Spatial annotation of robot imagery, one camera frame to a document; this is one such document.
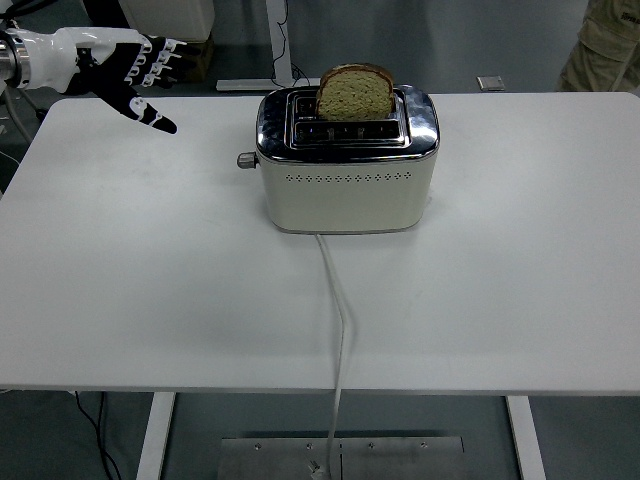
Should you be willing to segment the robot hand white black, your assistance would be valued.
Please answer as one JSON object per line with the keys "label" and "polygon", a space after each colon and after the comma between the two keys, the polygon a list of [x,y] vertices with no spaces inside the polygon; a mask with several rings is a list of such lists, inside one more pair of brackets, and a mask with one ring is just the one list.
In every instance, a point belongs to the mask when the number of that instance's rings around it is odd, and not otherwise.
{"label": "robot hand white black", "polygon": [[92,93],[130,120],[168,134],[178,131],[136,89],[169,88],[182,80],[198,53],[186,42],[108,27],[65,27],[52,34],[11,29],[7,34],[26,50],[28,67],[18,73],[19,88]]}

